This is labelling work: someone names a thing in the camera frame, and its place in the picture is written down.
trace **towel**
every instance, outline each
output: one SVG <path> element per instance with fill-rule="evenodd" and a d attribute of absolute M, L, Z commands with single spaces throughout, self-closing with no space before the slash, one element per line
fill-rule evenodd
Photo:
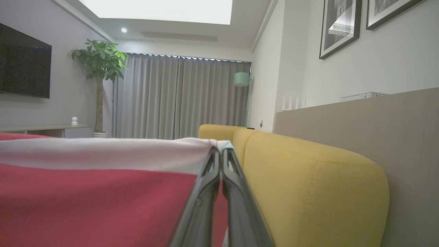
<path fill-rule="evenodd" d="M 212 146 L 233 148 L 196 138 L 0 133 L 0 246 L 165 247 Z M 226 228 L 219 193 L 214 246 Z"/>

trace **tv stand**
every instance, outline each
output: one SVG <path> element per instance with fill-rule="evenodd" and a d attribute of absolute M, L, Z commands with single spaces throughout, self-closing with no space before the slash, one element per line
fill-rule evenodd
<path fill-rule="evenodd" d="M 91 138 L 93 129 L 87 125 L 40 125 L 28 127 L 0 127 L 0 132 L 38 134 L 60 138 Z"/>

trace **wall-mounted tv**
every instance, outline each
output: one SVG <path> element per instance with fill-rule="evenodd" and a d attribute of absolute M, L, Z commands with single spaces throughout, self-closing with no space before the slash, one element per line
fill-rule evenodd
<path fill-rule="evenodd" d="M 0 23 L 0 92 L 49 98 L 52 46 Z"/>

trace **yellow sofa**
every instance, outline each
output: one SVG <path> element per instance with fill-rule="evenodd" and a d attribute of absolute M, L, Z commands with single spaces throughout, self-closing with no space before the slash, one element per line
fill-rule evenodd
<path fill-rule="evenodd" d="M 389 209 L 384 171 L 344 149 L 244 127 L 206 124 L 232 141 L 277 247 L 378 247 Z"/>

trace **ceiling vent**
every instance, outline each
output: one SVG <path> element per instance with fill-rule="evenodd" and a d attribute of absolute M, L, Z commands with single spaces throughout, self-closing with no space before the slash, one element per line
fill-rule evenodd
<path fill-rule="evenodd" d="M 216 36 L 183 34 L 183 33 L 157 33 L 157 32 L 140 32 L 145 38 L 169 39 L 169 40 L 192 40 L 216 42 Z"/>

